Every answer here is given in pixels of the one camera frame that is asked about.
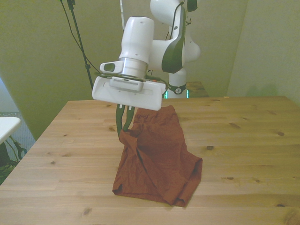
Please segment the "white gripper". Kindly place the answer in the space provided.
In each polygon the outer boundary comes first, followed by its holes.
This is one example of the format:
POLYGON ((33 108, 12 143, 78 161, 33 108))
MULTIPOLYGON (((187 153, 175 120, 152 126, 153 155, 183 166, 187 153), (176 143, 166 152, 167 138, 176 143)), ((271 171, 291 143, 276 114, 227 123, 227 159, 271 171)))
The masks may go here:
POLYGON ((116 126, 118 136, 121 130, 127 132, 135 113, 135 107, 159 110, 165 85, 157 82, 140 82, 127 78, 112 77, 111 79, 97 77, 92 90, 92 97, 116 103, 116 126), (127 106, 126 121, 122 125, 124 105, 127 106))

